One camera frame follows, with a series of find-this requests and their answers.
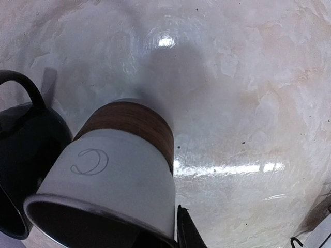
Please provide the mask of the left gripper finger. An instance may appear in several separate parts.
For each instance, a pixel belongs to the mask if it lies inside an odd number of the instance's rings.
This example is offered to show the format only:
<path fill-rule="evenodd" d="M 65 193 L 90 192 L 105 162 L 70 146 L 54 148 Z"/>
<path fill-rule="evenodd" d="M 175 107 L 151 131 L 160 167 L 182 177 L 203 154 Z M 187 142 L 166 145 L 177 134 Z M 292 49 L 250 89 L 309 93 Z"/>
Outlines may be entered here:
<path fill-rule="evenodd" d="M 198 232 L 188 209 L 178 205 L 177 208 L 177 247 L 207 248 Z"/>

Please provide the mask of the white cup with wood band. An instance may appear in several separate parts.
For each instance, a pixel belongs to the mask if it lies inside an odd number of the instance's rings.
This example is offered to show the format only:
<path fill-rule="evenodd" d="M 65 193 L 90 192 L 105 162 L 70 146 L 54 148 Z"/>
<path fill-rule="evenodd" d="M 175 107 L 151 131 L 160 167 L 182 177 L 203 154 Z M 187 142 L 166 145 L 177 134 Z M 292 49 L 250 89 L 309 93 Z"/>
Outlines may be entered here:
<path fill-rule="evenodd" d="M 175 247 L 174 138 L 144 104 L 96 110 L 24 202 L 64 247 Z"/>

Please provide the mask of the dark green mug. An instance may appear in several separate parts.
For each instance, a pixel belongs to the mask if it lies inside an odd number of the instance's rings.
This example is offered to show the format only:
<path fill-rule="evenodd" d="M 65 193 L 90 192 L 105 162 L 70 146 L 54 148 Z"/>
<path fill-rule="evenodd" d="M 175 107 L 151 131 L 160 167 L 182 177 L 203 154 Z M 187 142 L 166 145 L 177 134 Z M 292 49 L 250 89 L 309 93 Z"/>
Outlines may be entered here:
<path fill-rule="evenodd" d="M 24 240 L 31 232 L 23 203 L 37 192 L 60 153 L 71 142 L 70 130 L 45 101 L 32 80 L 1 70 L 1 84 L 14 81 L 30 102 L 1 111 L 1 232 Z"/>

